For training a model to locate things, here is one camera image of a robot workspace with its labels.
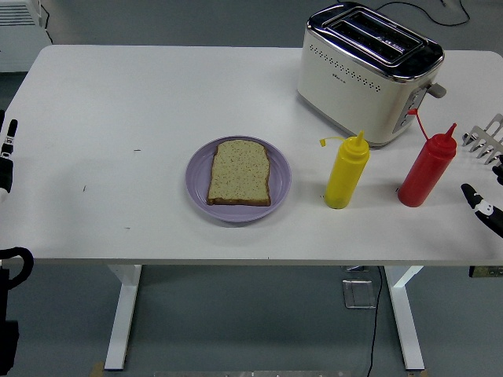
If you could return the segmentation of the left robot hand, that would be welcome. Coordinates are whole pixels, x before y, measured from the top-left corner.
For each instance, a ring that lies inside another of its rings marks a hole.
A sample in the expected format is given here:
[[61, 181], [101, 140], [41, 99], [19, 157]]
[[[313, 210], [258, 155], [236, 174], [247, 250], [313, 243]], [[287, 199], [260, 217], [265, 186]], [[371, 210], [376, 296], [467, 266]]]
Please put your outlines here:
[[1, 146], [1, 203], [6, 201], [7, 196], [11, 193], [13, 185], [13, 161], [11, 155], [13, 154], [13, 142], [16, 136], [18, 121], [12, 119], [9, 122], [5, 140]]

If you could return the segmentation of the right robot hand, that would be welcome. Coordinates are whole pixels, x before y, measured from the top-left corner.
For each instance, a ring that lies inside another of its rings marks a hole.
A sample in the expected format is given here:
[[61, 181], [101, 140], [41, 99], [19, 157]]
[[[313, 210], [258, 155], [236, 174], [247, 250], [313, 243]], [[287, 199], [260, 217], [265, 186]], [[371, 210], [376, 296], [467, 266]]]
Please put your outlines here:
[[502, 209], [487, 202], [470, 184], [461, 185], [461, 191], [475, 216], [490, 230], [502, 237]]

